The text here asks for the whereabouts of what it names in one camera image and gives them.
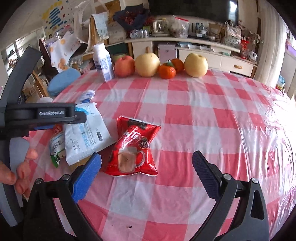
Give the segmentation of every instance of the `white package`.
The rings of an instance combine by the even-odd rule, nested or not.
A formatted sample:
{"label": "white package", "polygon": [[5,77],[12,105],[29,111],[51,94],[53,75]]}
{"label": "white package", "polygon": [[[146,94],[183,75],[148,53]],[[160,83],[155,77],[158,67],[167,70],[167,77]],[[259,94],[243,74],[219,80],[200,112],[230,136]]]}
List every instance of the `white package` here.
{"label": "white package", "polygon": [[87,120],[83,124],[63,126],[66,161],[69,165],[73,165],[116,142],[110,136],[101,113],[96,108],[96,103],[78,104],[75,110],[85,112]]}

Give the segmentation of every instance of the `tangerine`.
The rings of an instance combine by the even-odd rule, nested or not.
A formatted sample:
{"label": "tangerine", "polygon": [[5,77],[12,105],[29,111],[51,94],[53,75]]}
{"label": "tangerine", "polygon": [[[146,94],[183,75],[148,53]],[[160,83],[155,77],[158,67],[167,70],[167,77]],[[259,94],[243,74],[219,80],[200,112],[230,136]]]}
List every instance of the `tangerine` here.
{"label": "tangerine", "polygon": [[176,76],[176,70],[167,64],[162,64],[158,68],[158,74],[162,79],[172,79]]}
{"label": "tangerine", "polygon": [[182,72],[184,70],[184,63],[183,63],[182,60],[180,60],[178,58],[174,58],[174,59],[171,60],[171,62],[175,66],[176,73],[180,73],[180,72]]}

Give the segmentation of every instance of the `drawer handle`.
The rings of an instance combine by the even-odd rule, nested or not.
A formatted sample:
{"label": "drawer handle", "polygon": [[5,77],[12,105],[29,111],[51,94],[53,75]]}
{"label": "drawer handle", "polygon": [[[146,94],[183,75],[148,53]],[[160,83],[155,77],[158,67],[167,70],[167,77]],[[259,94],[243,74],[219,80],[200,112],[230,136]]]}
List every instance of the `drawer handle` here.
{"label": "drawer handle", "polygon": [[242,69],[242,66],[239,66],[239,65],[236,65],[236,64],[233,67],[236,68],[236,69]]}

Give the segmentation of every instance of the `finger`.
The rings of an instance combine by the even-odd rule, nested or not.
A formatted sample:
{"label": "finger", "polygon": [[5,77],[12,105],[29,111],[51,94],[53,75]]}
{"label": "finger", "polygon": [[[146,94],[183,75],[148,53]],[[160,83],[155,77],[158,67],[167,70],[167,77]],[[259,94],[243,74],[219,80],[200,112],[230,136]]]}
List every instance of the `finger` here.
{"label": "finger", "polygon": [[31,190],[29,188],[27,188],[27,190],[24,192],[24,195],[29,198],[30,196],[30,193],[31,193]]}
{"label": "finger", "polygon": [[25,160],[26,161],[29,161],[32,159],[34,160],[34,159],[37,159],[37,157],[38,157],[38,153],[34,149],[29,148],[27,151]]}
{"label": "finger", "polygon": [[0,161],[0,183],[12,185],[17,181],[17,177],[5,164]]}
{"label": "finger", "polygon": [[20,179],[24,179],[28,177],[31,173],[30,165],[27,162],[22,162],[18,167],[17,167],[17,176]]}
{"label": "finger", "polygon": [[15,189],[19,194],[23,194],[29,187],[29,180],[28,178],[25,179],[18,179],[15,183]]}

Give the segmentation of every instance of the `blue foam pad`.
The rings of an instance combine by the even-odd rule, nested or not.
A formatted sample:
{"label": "blue foam pad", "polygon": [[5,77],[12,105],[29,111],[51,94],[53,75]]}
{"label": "blue foam pad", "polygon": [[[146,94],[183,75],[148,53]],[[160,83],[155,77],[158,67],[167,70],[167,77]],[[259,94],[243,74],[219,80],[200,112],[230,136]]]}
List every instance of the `blue foam pad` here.
{"label": "blue foam pad", "polygon": [[217,180],[210,164],[200,151],[196,151],[192,155],[192,165],[200,178],[209,198],[215,199],[217,202],[220,199],[220,183]]}
{"label": "blue foam pad", "polygon": [[48,84],[47,92],[51,96],[57,96],[80,76],[81,74],[78,70],[67,69],[52,78]]}
{"label": "blue foam pad", "polygon": [[76,203],[85,198],[94,178],[98,174],[102,166],[102,159],[98,153],[92,154],[85,164],[84,170],[81,172],[73,185],[72,198]]}

